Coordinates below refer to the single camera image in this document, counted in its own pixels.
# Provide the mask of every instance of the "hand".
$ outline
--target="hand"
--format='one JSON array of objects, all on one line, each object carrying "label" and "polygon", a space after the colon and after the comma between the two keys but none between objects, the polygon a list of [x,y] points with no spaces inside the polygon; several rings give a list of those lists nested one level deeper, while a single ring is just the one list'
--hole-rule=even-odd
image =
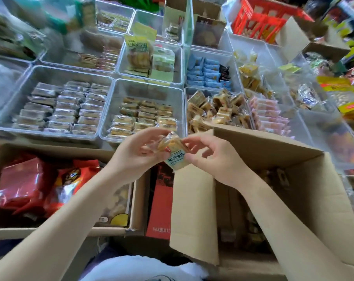
[{"label": "hand", "polygon": [[102,171],[108,172],[121,185],[136,181],[149,168],[170,157],[168,152],[154,153],[145,146],[169,133],[168,129],[152,127],[128,136]]},{"label": "hand", "polygon": [[[191,154],[185,154],[184,159],[223,184],[238,188],[244,179],[251,175],[256,176],[226,140],[212,135],[195,134],[184,138],[183,142],[191,151]],[[205,147],[208,149],[202,156],[196,155],[197,151]]]}]

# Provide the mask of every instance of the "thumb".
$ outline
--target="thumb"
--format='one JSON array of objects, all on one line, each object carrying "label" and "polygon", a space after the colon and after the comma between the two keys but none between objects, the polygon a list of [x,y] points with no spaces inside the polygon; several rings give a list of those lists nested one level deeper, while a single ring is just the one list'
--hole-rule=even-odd
[{"label": "thumb", "polygon": [[184,159],[187,160],[189,163],[195,165],[196,167],[200,168],[201,170],[210,173],[210,165],[207,159],[194,154],[185,154]]},{"label": "thumb", "polygon": [[156,152],[156,153],[153,153],[149,156],[144,157],[144,159],[146,159],[147,164],[154,166],[162,161],[165,161],[170,156],[171,155],[168,152]]}]

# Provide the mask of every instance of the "red snack bag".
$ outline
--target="red snack bag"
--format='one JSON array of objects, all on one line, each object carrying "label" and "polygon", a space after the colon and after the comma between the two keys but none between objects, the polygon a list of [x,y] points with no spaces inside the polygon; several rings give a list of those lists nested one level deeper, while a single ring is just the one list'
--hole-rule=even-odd
[{"label": "red snack bag", "polygon": [[100,170],[98,160],[73,160],[73,165],[72,169],[59,170],[55,184],[44,202],[46,217],[51,217]]},{"label": "red snack bag", "polygon": [[13,215],[29,212],[43,216],[44,199],[56,179],[56,170],[39,158],[22,159],[31,156],[23,154],[15,160],[16,164],[1,171],[0,208],[15,210]]}]

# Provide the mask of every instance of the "red plastic basket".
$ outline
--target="red plastic basket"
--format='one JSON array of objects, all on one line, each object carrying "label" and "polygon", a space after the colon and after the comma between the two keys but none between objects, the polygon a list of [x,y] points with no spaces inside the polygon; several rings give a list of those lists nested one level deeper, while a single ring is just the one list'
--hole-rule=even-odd
[{"label": "red plastic basket", "polygon": [[274,42],[274,37],[291,16],[313,22],[302,9],[273,0],[241,0],[241,9],[232,23],[234,34],[243,34],[245,29],[250,38]]}]

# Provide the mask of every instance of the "white shirt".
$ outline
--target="white shirt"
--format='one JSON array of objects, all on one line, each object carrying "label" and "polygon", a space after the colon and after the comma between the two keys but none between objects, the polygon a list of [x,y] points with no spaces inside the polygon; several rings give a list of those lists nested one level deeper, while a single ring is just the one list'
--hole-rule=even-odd
[{"label": "white shirt", "polygon": [[169,266],[143,256],[119,256],[96,265],[81,281],[201,281],[208,272],[196,263]]}]

